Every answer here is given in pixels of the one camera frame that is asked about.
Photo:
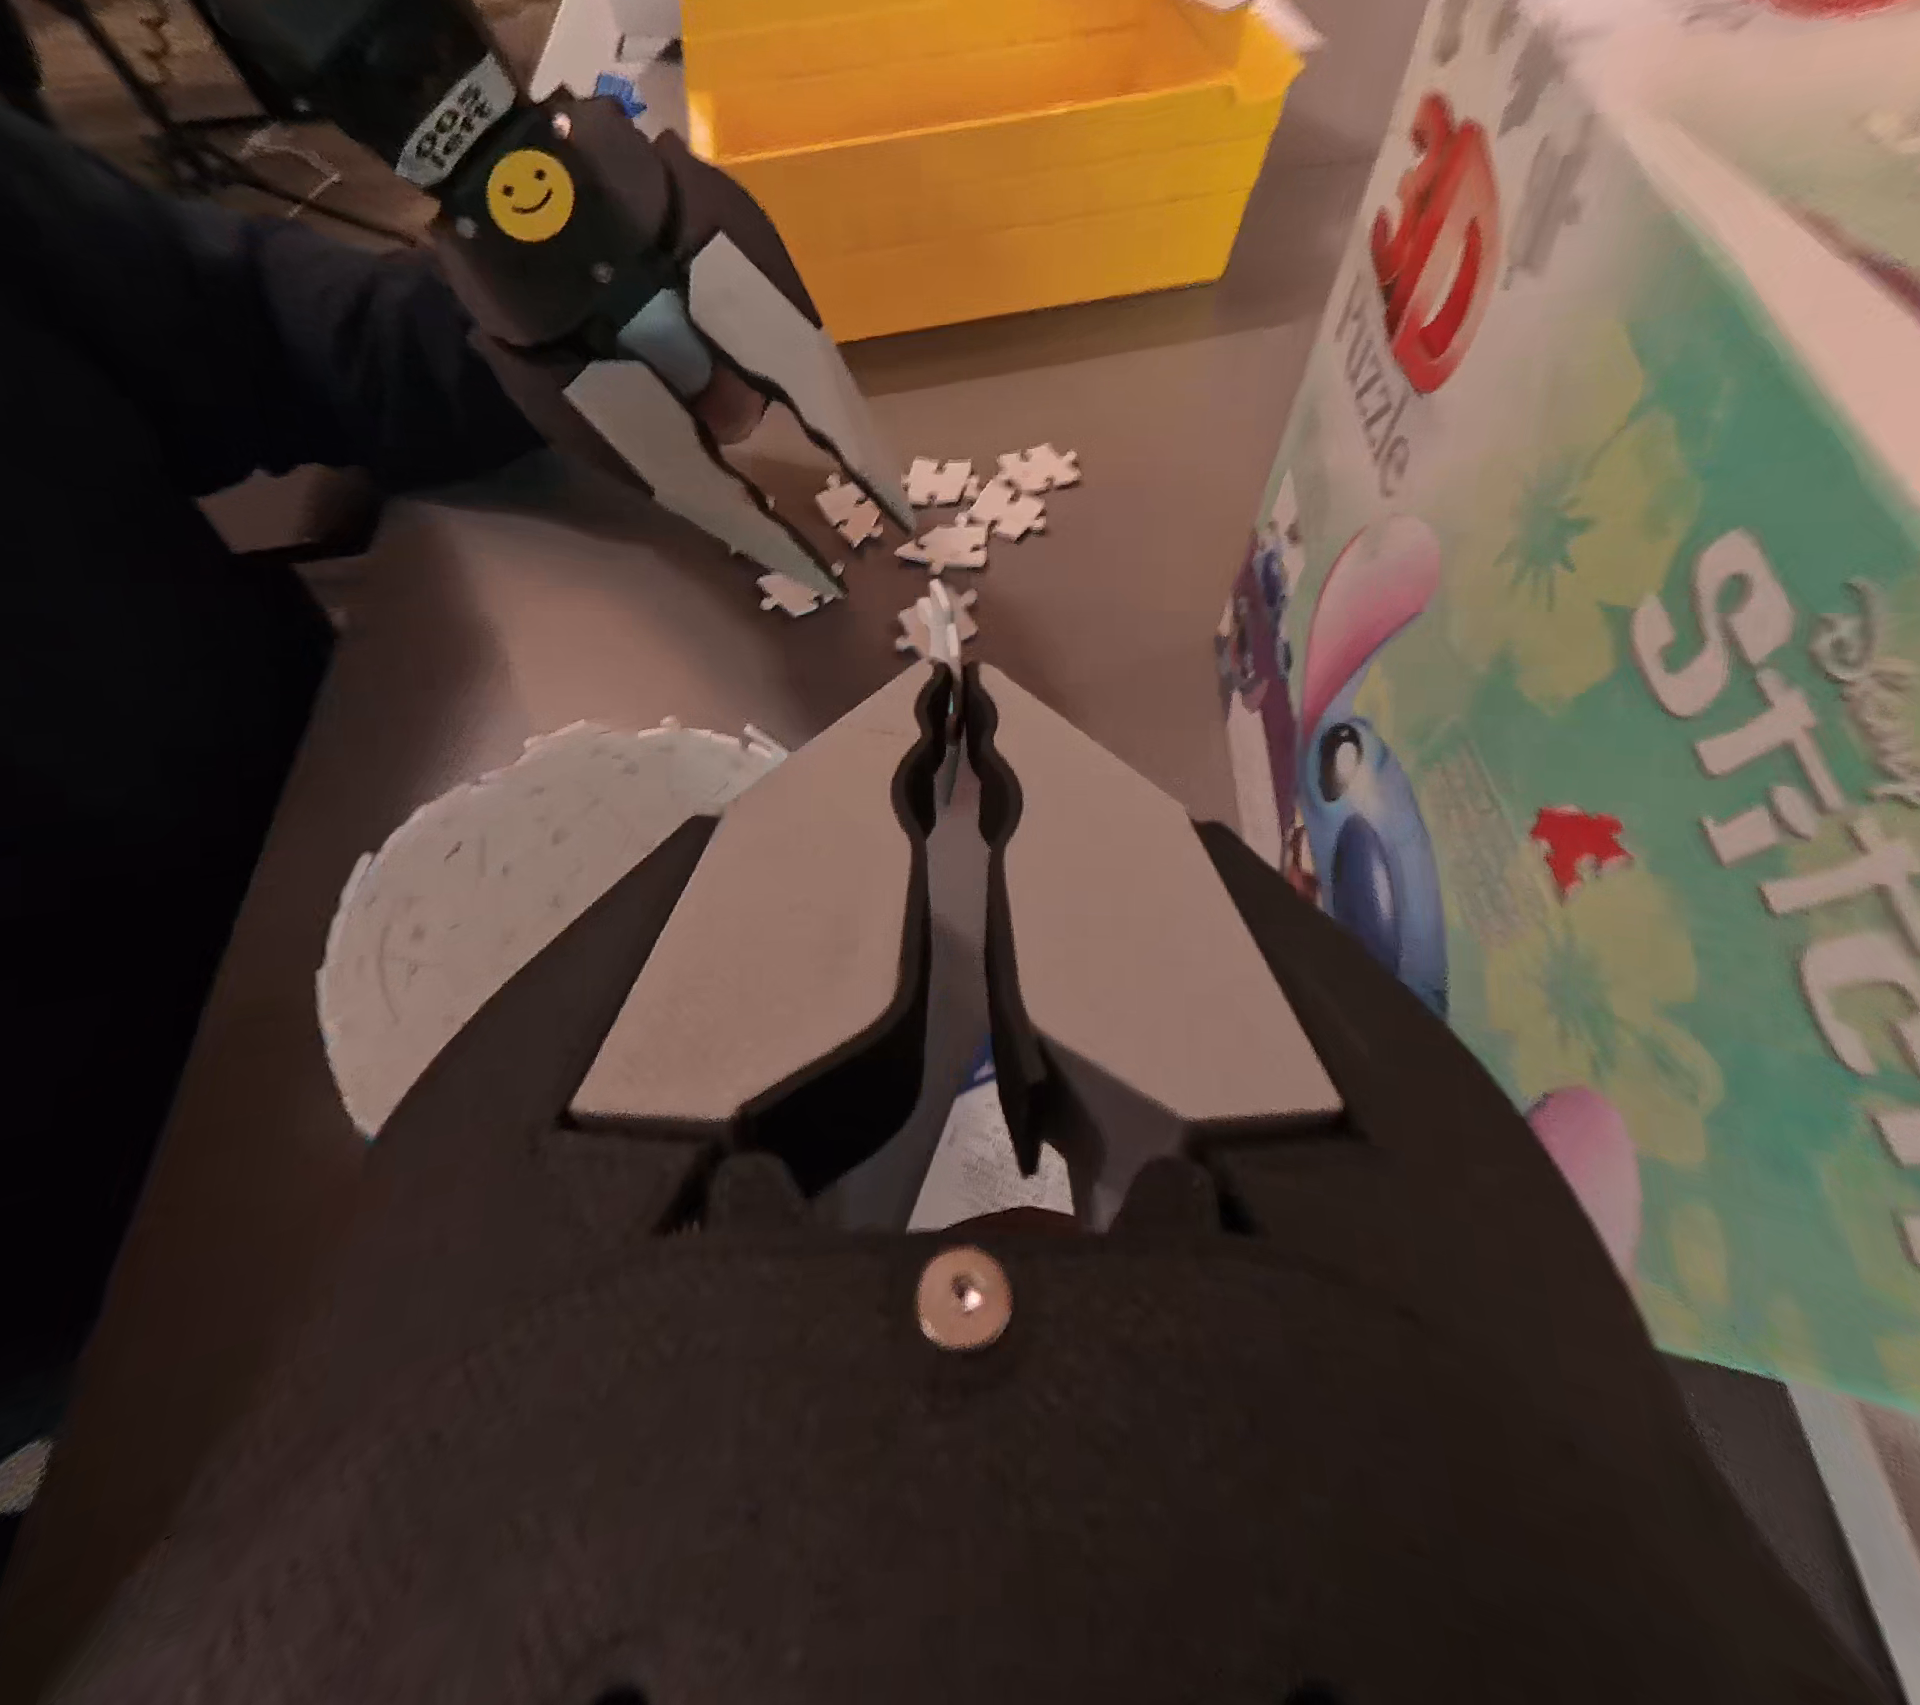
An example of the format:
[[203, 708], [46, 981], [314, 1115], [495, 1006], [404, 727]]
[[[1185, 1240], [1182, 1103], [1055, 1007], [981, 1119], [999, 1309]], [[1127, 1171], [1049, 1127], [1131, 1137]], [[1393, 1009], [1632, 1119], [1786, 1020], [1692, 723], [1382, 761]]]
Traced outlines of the puzzle pieces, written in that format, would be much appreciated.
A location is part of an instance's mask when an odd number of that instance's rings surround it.
[[1084, 482], [1074, 449], [1032, 444], [1003, 451], [990, 470], [969, 459], [916, 455], [902, 476], [913, 534], [885, 516], [876, 495], [852, 474], [827, 472], [811, 498], [833, 550], [857, 552], [891, 541], [893, 558], [932, 580], [984, 571], [998, 545], [1015, 545], [1047, 528], [1047, 504]]

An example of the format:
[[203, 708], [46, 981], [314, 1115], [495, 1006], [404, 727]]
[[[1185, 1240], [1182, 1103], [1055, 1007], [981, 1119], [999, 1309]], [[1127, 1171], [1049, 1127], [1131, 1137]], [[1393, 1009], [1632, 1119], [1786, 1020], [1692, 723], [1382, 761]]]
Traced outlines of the person's dark clothing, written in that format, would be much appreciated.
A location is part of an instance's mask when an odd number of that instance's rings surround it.
[[3, 511], [3, 1455], [54, 1438], [330, 662], [172, 488]]

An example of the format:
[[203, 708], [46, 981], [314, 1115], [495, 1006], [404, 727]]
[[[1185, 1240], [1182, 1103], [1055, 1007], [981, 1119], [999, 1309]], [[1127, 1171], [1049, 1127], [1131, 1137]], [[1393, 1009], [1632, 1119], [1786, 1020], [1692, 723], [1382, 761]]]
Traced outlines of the white paper leaflet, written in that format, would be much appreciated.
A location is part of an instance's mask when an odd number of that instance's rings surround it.
[[939, 1233], [995, 1213], [1075, 1217], [1070, 1171], [1052, 1145], [1039, 1148], [1032, 1175], [1021, 1171], [994, 1049], [984, 1044], [948, 1109], [905, 1229]]

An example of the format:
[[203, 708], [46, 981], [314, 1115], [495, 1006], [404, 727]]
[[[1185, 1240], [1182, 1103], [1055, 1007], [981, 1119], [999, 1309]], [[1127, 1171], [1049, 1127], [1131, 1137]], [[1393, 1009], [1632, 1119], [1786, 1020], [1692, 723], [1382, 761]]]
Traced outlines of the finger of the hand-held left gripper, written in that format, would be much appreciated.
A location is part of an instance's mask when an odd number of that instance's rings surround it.
[[703, 423], [648, 364], [591, 361], [565, 387], [565, 401], [662, 511], [764, 573], [825, 601], [846, 597], [827, 561], [731, 468]]
[[735, 374], [780, 401], [813, 444], [835, 459], [900, 534], [916, 534], [900, 466], [832, 336], [777, 289], [730, 236], [689, 263], [686, 313]]

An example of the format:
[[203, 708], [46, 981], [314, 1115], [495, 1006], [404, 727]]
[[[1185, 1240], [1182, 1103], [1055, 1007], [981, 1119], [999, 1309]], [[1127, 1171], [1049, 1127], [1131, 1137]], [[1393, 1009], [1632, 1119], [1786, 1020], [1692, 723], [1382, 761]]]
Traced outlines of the partly built puzzle ball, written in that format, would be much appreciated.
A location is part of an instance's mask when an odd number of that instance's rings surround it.
[[692, 816], [780, 764], [767, 732], [576, 723], [415, 809], [358, 860], [316, 1018], [342, 1109], [381, 1126], [476, 1014]]

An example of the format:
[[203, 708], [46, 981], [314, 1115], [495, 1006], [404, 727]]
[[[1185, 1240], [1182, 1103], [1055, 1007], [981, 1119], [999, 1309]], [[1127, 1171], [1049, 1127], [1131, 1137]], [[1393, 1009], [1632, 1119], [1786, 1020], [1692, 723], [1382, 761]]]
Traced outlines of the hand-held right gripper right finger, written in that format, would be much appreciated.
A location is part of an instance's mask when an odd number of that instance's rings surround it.
[[1187, 809], [995, 666], [968, 669], [984, 975], [1019, 1170], [1087, 1228], [1139, 1171], [1315, 1136], [1344, 1101]]

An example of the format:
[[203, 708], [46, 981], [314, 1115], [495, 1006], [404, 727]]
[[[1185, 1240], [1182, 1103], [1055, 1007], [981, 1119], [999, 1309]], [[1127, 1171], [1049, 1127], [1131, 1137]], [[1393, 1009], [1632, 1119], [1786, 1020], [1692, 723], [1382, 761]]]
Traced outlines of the person's left hand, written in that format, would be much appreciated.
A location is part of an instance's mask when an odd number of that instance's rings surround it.
[[730, 362], [715, 361], [710, 377], [687, 401], [714, 444], [741, 444], [761, 423], [767, 398]]

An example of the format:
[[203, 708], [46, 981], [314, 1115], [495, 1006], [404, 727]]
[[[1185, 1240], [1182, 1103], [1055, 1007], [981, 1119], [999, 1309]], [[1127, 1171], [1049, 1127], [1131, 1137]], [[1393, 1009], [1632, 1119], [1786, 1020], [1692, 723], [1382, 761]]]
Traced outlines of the yellow plastic bin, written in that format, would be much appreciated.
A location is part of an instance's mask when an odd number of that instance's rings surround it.
[[1207, 285], [1304, 69], [1199, 0], [680, 0], [687, 143], [842, 342]]

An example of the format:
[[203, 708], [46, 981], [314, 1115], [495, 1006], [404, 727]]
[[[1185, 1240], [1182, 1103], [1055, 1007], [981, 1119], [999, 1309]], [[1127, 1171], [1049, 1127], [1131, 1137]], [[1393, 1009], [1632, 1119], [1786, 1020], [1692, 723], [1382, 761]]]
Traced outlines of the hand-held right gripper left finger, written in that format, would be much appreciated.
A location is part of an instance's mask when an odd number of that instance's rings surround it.
[[726, 809], [571, 1121], [766, 1156], [810, 1199], [900, 1136], [923, 1082], [938, 692], [912, 664]]

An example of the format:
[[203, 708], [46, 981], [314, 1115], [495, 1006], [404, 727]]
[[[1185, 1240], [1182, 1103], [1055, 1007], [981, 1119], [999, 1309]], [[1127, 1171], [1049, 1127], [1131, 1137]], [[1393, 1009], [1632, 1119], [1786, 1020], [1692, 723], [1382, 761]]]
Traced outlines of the person's left forearm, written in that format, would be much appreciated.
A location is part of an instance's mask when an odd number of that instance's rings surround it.
[[299, 466], [432, 491], [538, 449], [426, 253], [167, 196], [9, 104], [2, 213], [3, 341], [114, 385], [191, 495]]

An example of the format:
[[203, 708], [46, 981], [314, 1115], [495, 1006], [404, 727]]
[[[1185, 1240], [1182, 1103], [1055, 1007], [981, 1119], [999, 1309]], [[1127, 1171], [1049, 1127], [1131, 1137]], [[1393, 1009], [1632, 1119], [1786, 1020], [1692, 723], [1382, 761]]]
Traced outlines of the colourful cardboard puzzle box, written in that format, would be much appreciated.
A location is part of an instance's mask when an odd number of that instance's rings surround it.
[[1916, 104], [1918, 0], [1428, 0], [1214, 640], [1655, 1341], [1905, 1414]]

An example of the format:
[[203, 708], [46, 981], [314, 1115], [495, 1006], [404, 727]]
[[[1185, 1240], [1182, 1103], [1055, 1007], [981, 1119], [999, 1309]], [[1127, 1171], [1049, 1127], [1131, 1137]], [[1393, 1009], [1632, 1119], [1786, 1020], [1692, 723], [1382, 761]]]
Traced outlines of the white puzzle piece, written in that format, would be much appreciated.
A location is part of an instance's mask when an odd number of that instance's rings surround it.
[[933, 806], [942, 813], [954, 795], [966, 729], [966, 646], [977, 635], [974, 602], [977, 595], [954, 591], [932, 578], [912, 604], [896, 615], [893, 651], [908, 660], [923, 660], [945, 671], [948, 708], [942, 718], [943, 758], [933, 779]]

